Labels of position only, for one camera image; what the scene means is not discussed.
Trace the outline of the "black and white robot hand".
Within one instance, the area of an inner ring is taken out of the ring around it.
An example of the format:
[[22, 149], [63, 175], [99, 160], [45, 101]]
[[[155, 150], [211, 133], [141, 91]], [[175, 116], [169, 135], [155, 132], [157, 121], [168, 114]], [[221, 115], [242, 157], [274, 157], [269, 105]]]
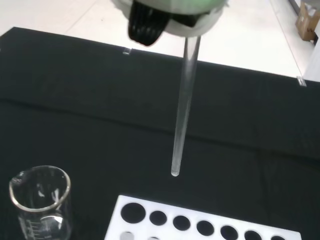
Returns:
[[163, 32], [193, 38], [207, 33], [219, 20], [226, 0], [114, 0], [128, 20], [132, 41], [153, 45]]

